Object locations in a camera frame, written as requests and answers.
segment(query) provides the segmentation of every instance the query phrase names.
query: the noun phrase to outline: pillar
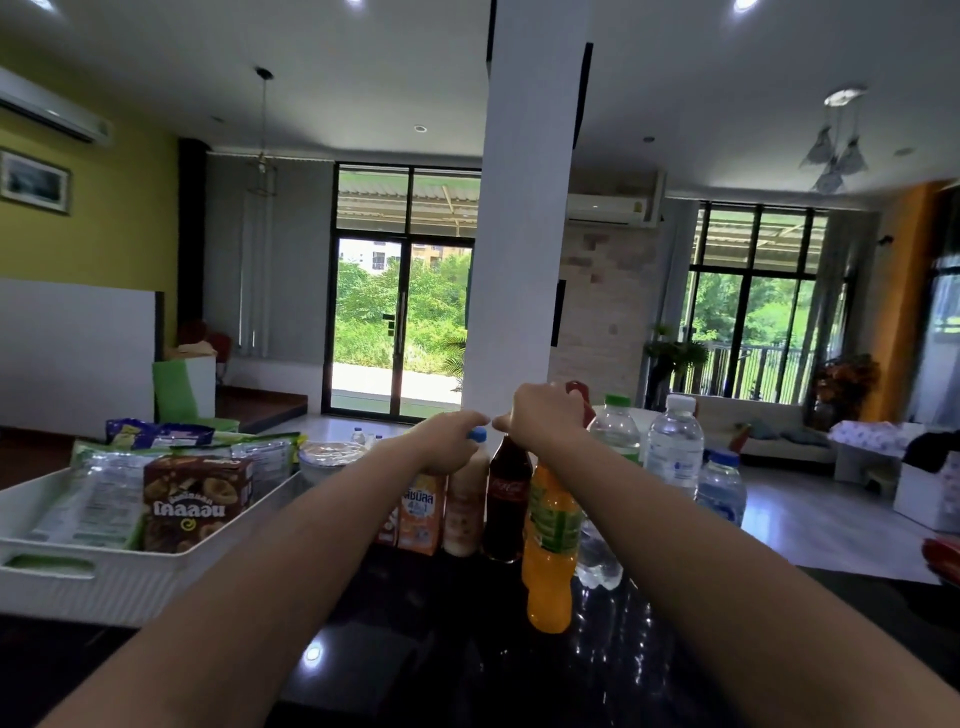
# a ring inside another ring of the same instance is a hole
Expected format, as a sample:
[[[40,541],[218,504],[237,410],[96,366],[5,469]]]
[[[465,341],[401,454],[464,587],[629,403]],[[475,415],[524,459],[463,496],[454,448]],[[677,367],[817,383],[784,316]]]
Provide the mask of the pillar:
[[[546,381],[591,4],[497,4],[464,408],[496,415]]]

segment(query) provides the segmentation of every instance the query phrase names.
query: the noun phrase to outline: hand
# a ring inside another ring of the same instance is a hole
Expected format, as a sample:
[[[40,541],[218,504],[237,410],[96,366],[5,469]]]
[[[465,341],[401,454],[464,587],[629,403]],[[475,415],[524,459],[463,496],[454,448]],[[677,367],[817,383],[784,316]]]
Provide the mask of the hand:
[[[489,421],[487,415],[470,409],[442,412],[408,430],[396,441],[414,449],[423,473],[448,475],[463,468],[480,447],[467,439],[468,433]]]
[[[576,390],[567,394],[556,384],[521,384],[510,414],[495,418],[493,426],[543,457],[550,444],[584,431],[584,398]]]

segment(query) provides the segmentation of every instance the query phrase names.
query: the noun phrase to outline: whiteboard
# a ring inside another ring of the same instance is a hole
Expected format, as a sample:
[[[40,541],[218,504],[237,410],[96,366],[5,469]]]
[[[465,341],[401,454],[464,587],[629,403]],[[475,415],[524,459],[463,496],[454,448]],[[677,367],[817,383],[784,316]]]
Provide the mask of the whiteboard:
[[[102,439],[106,420],[152,422],[158,307],[154,291],[0,279],[0,425]]]

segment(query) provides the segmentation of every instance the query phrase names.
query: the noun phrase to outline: glass door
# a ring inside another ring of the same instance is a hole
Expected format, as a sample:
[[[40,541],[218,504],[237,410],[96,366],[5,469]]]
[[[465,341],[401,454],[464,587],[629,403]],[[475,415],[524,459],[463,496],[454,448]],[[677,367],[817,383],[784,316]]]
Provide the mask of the glass door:
[[[359,236],[340,237],[336,245],[329,406],[395,415],[403,351],[403,245]]]
[[[414,241],[403,306],[399,414],[430,417],[460,409],[473,250]]]

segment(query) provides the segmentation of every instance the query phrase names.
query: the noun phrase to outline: forearm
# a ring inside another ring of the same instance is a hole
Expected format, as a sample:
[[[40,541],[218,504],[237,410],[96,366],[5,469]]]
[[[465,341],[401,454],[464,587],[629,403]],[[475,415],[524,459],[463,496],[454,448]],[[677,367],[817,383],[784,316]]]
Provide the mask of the forearm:
[[[273,517],[44,725],[260,725],[420,462],[400,439]],[[105,706],[114,722],[103,720]]]
[[[871,622],[586,433],[538,455],[754,725],[946,725],[960,707]]]

